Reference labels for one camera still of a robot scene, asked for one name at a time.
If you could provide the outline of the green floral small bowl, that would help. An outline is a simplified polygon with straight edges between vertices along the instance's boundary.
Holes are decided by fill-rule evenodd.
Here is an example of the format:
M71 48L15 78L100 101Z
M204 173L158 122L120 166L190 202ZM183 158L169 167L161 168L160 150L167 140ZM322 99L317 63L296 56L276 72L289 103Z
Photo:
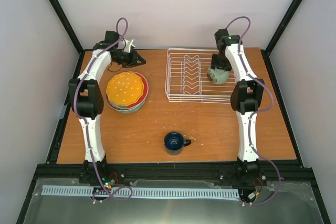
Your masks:
M229 71L209 67L207 70L207 77L213 84L223 84L228 80Z

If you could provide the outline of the yellow polka dot plate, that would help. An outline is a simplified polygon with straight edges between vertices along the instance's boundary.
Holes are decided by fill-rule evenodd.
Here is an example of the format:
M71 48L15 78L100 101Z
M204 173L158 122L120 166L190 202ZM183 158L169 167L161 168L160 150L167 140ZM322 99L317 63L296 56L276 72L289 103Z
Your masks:
M143 92L144 82L134 72L122 72L115 75L106 88L108 101L116 106L129 106L136 103Z

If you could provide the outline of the dark blue mug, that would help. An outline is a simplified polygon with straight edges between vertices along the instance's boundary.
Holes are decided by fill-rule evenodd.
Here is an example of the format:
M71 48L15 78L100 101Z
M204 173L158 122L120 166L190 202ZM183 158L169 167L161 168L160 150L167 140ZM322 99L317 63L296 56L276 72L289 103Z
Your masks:
M184 136L176 131L166 134L163 140L165 150L170 155L178 155L184 147L191 145L191 139L185 139Z

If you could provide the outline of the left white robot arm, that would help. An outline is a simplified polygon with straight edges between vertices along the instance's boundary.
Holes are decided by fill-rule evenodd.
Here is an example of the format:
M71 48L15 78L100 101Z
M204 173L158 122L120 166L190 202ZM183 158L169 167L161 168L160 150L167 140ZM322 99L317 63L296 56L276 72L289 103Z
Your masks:
M68 83L71 108L79 119L85 141L85 161L101 162L106 157L100 131L100 118L104 98L99 82L108 65L117 63L123 68L146 64L135 50L133 40L124 39L125 34L107 31L103 41L93 47L91 59L84 71Z

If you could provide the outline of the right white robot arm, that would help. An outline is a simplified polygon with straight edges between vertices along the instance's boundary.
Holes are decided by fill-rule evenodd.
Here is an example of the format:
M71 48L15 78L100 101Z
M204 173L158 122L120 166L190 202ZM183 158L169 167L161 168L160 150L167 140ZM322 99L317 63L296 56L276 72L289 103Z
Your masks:
M256 117L265 83L253 72L239 35L230 35L227 29L219 29L214 37L218 53L212 54L207 76L213 84L223 84L231 72L234 74L236 85L230 96L230 106L238 119L238 160L242 164L254 163L259 159L256 153Z

